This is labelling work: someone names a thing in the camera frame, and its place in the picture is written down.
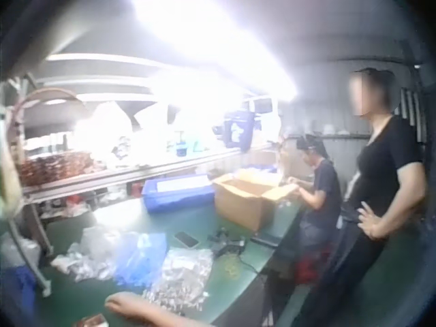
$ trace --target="dark hair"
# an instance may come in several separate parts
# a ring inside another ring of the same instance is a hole
[[[303,136],[300,136],[299,138],[297,138],[296,146],[298,150],[314,150],[318,155],[321,155],[326,159],[330,159],[326,147],[322,142],[322,139],[318,136],[312,134],[305,134]]]
[[[399,104],[399,89],[396,85],[394,73],[390,70],[377,70],[375,68],[364,68],[354,72],[361,75],[371,87],[381,89],[384,94],[384,105],[394,110]]]

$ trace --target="person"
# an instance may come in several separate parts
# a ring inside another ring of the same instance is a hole
[[[138,320],[144,326],[152,324],[156,327],[210,327],[202,322],[167,311],[130,292],[120,292],[109,296],[105,307],[126,318]]]
[[[405,224],[426,194],[426,179],[414,129],[391,112],[399,89],[392,72],[366,68],[351,75],[355,113],[373,128],[357,158],[341,216],[339,241],[320,280],[292,327],[329,326],[345,297],[359,284],[386,240]]]
[[[297,282],[307,283],[316,279],[322,267],[320,254],[333,240],[342,196],[336,170],[322,140],[305,134],[297,139],[296,148],[315,173],[313,183],[294,177],[289,179],[290,183],[297,185],[293,196],[300,198],[308,207],[300,222],[296,265]]]

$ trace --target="black pants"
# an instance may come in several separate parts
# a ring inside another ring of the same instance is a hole
[[[382,252],[385,241],[366,236],[356,222],[344,221],[338,243],[320,280],[307,296],[292,327],[325,327],[344,297],[352,293]]]

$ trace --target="black t-shirt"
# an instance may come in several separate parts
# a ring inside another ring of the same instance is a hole
[[[331,231],[341,212],[342,198],[338,175],[330,160],[323,160],[315,169],[313,190],[326,192],[326,199],[320,209],[307,211],[304,220],[325,231]]]
[[[384,215],[400,187],[396,171],[421,161],[415,130],[405,119],[393,116],[358,156],[360,177],[348,204],[357,209],[365,201],[377,216]]]

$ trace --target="woman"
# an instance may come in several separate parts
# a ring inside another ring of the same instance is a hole
[[[293,327],[328,326],[328,319],[352,292],[398,230],[424,199],[426,179],[416,135],[392,115],[394,75],[366,68],[352,74],[350,93],[359,117],[373,128],[358,157],[349,187],[339,243],[322,278],[307,296]]]
[[[297,139],[296,148],[303,161],[313,168],[313,183],[290,178],[298,185],[293,192],[306,205],[307,210],[300,222],[299,259],[297,282],[306,283],[317,277],[320,253],[329,246],[336,232],[341,212],[341,189],[336,170],[328,159],[322,140],[306,134]]]

